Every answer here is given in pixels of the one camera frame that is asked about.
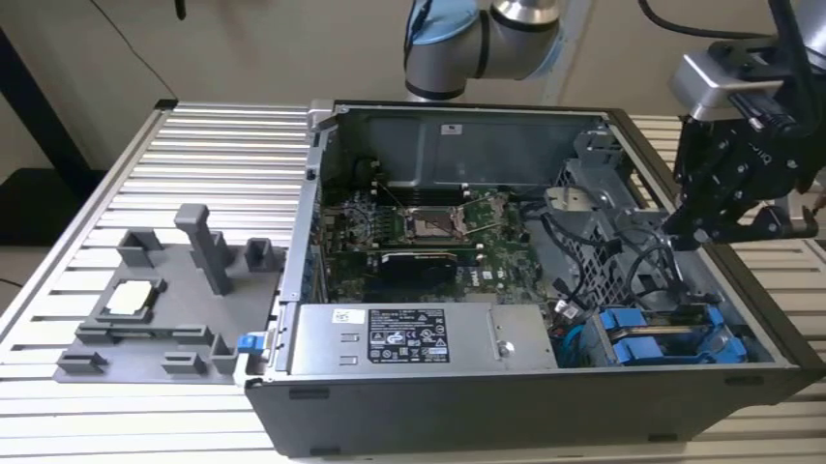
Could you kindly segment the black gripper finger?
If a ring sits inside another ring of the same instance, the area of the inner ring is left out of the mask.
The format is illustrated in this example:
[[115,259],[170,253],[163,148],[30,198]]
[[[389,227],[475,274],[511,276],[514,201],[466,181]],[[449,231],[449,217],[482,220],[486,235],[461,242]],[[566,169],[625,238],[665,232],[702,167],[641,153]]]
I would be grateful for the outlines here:
[[745,213],[758,205],[746,190],[753,177],[752,168],[734,168],[714,174],[709,180],[706,233],[712,243],[745,243],[774,238],[772,220],[756,216],[749,224],[740,222]]
[[695,250],[699,242],[694,233],[710,217],[712,194],[709,187],[722,159],[729,152],[729,141],[716,131],[716,124],[693,118],[682,119],[682,133],[674,164],[674,180],[681,187],[679,206],[663,224],[670,244],[677,251]]

